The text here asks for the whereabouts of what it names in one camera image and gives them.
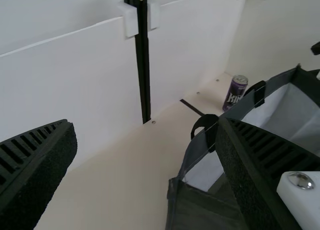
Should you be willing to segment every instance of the white floor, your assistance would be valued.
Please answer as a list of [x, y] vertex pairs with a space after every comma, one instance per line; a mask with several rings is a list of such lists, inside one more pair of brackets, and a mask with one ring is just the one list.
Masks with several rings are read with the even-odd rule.
[[[220, 115], [231, 76], [222, 74], [184, 99]], [[36, 230], [164, 230], [167, 189], [200, 116], [175, 103], [80, 167], [56, 190]]]

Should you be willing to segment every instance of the screw head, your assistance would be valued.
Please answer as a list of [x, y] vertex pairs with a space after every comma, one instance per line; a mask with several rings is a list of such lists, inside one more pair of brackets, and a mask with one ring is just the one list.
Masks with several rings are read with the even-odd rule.
[[303, 190], [311, 190], [315, 188], [315, 182], [305, 173], [294, 171], [287, 175], [289, 181], [296, 187]]

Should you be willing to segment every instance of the white panel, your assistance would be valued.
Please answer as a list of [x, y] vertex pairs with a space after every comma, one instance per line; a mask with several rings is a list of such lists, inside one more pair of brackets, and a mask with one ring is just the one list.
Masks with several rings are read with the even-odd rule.
[[301, 63], [318, 69], [310, 50], [319, 41], [320, 0], [246, 0], [226, 72], [267, 80]]
[[244, 0], [180, 0], [162, 5], [149, 32], [151, 114], [225, 70]]
[[74, 123], [73, 167], [142, 124], [135, 40], [122, 17], [0, 56], [0, 141]]
[[119, 1], [0, 0], [0, 54], [118, 17]]

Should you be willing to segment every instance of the energy drink can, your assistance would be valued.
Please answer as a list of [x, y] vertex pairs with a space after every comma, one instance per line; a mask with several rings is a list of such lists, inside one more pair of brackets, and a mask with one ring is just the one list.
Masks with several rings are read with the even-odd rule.
[[248, 85], [248, 78], [242, 75], [236, 75], [232, 78], [230, 88], [226, 98], [224, 100], [224, 104], [222, 110], [225, 112], [229, 110], [233, 105], [235, 105], [245, 94], [246, 87]]

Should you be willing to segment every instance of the black rod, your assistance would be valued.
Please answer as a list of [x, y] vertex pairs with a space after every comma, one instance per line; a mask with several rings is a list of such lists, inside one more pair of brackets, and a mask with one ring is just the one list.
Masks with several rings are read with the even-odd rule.
[[135, 52], [139, 77], [142, 121], [145, 124], [151, 119], [148, 0], [124, 0], [124, 2], [137, 9], [139, 33], [135, 35]]

